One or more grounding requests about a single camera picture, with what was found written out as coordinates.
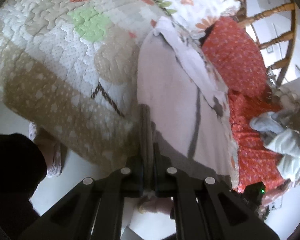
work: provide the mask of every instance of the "polka dot fabric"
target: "polka dot fabric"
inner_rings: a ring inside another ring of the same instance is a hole
[[[230,17],[221,17],[202,46],[226,85],[250,97],[266,90],[266,68],[259,48]]]
[[[231,130],[239,146],[238,192],[259,181],[265,184],[266,191],[280,186],[285,180],[277,170],[276,163],[282,155],[265,149],[260,134],[249,125],[253,117],[268,111],[276,112],[280,108],[233,90],[229,91],[228,97]]]

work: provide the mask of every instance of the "metal rivet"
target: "metal rivet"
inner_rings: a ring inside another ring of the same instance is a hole
[[[167,173],[169,174],[176,174],[177,173],[177,169],[175,167],[170,167],[167,169]]]
[[[128,167],[124,167],[121,169],[122,174],[129,174],[130,172],[131,172],[131,170]]]
[[[93,179],[91,179],[91,178],[85,178],[85,179],[83,179],[82,182],[83,182],[84,185],[89,185],[89,184],[91,184],[93,182]]]
[[[205,181],[208,184],[214,184],[216,182],[216,180],[213,177],[206,177]]]

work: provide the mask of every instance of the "floral pillow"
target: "floral pillow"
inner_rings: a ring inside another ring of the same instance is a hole
[[[154,0],[176,23],[188,30],[194,39],[221,16],[235,15],[240,2],[235,0]]]

